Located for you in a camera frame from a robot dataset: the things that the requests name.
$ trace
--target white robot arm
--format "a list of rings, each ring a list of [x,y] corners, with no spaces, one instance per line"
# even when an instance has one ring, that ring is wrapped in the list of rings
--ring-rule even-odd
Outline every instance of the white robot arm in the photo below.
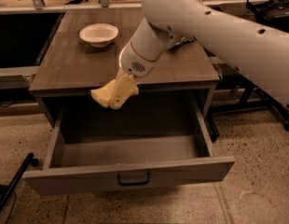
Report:
[[[91,92],[103,106],[120,108],[138,93],[164,51],[181,37],[197,40],[289,109],[289,34],[204,6],[201,0],[143,0],[144,19],[122,50],[117,78]]]

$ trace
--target concrete floor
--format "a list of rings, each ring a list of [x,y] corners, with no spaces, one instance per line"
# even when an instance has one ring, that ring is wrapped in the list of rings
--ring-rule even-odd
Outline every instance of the concrete floor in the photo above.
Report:
[[[236,159],[221,183],[44,197],[21,180],[8,223],[289,223],[289,132],[278,115],[262,109],[214,121],[215,155]],[[0,184],[9,183],[27,153],[42,162],[51,135],[37,105],[0,108]],[[12,204],[13,195],[0,224]]]

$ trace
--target bowl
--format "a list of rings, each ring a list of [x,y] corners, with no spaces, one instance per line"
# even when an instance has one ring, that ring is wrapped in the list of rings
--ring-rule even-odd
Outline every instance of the bowl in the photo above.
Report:
[[[117,37],[118,29],[106,23],[96,23],[85,27],[79,33],[82,40],[89,42],[94,48],[107,47]]]

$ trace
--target black handle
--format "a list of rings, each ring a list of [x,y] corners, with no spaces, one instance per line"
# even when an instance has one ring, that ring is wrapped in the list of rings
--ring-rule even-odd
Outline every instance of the black handle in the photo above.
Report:
[[[144,182],[123,183],[120,179],[121,179],[120,175],[118,175],[117,176],[117,183],[121,187],[141,186],[141,185],[146,185],[151,181],[151,174],[150,173],[146,174],[146,181],[144,181]]]

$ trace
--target drawer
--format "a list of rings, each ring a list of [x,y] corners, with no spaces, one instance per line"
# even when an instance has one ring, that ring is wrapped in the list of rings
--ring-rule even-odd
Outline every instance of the drawer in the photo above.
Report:
[[[214,157],[192,91],[144,92],[119,110],[69,98],[42,170],[24,180],[40,195],[222,181],[233,157]]]

